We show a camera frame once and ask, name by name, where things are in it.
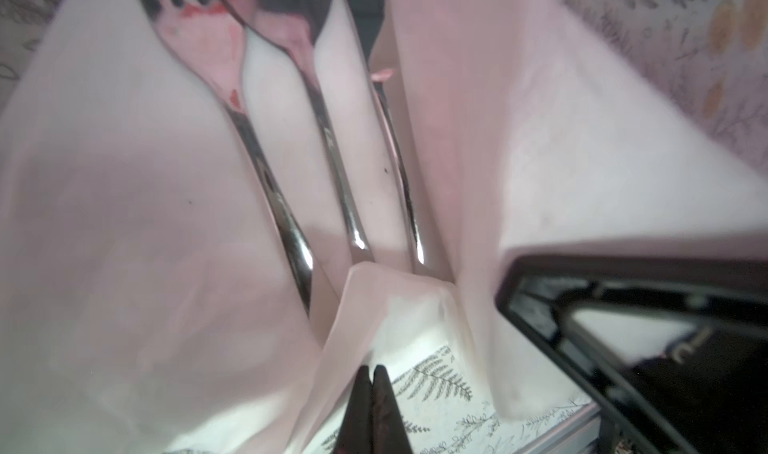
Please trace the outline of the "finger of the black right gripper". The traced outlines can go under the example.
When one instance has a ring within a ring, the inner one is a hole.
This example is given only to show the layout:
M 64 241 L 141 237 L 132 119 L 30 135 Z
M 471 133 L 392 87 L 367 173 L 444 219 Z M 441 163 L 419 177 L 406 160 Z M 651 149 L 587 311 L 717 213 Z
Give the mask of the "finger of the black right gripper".
M 599 406 L 599 452 L 766 451 L 765 262 L 526 255 L 495 302 Z

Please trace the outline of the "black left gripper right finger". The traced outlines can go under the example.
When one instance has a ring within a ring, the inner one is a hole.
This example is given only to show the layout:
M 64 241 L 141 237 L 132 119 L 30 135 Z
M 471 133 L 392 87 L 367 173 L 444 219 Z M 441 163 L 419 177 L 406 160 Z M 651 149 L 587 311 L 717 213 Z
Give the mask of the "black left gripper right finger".
M 383 365 L 377 365 L 373 375 L 372 453 L 413 454 L 388 371 Z

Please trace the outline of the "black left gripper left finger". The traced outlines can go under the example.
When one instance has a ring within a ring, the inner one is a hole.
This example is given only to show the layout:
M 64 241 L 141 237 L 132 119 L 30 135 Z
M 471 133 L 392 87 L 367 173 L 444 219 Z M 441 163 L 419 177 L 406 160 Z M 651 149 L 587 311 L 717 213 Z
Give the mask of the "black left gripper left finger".
M 368 366 L 361 366 L 354 378 L 351 394 L 339 428 L 333 454 L 371 454 L 372 382 Z

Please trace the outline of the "white paper napkin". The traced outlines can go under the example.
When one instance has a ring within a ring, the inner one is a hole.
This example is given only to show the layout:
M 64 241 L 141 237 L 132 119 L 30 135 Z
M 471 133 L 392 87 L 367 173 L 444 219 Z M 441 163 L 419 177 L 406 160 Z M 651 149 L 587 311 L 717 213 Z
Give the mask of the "white paper napkin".
M 421 169 L 454 285 L 408 274 L 354 29 L 317 68 L 374 263 L 345 226 L 291 60 L 245 46 L 248 107 L 341 299 L 313 335 L 243 145 L 140 0 L 64 0 L 1 118 L 1 449 L 302 453 L 364 360 L 450 342 L 503 419 L 578 388 L 493 304 L 553 248 L 767 253 L 767 181 L 559 0 L 390 0 Z

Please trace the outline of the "silver metal spoon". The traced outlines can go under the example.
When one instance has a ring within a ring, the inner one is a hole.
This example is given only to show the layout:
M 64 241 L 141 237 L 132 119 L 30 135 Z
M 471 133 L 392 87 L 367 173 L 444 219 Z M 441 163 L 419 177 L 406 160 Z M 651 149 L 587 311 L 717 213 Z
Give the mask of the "silver metal spoon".
M 236 18 L 292 60 L 323 139 L 353 263 L 374 260 L 343 164 L 315 65 L 333 0 L 223 0 Z

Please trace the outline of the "silver metal fork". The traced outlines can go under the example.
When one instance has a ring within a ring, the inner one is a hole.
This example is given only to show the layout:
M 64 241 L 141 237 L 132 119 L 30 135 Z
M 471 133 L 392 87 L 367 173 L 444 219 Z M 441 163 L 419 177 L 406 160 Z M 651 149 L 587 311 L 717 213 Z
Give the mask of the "silver metal fork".
M 220 0 L 139 0 L 164 46 L 208 86 L 254 166 L 299 296 L 310 307 L 314 257 L 251 123 L 242 88 L 246 34 Z

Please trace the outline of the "silver metal table knife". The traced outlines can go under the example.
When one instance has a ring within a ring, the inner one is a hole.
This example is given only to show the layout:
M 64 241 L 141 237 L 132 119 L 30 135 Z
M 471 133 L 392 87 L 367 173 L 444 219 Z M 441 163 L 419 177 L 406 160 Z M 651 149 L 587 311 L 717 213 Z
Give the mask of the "silver metal table knife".
M 376 70 L 372 62 L 374 44 L 381 34 L 384 23 L 385 0 L 346 0 L 346 2 L 357 32 L 360 52 L 371 84 L 374 106 L 393 167 L 403 211 L 411 270 L 415 274 L 424 274 L 424 250 L 419 232 L 417 210 L 413 206 L 406 166 L 384 90 L 385 82 L 392 80 L 392 76 L 394 76 L 394 69 L 377 68 Z

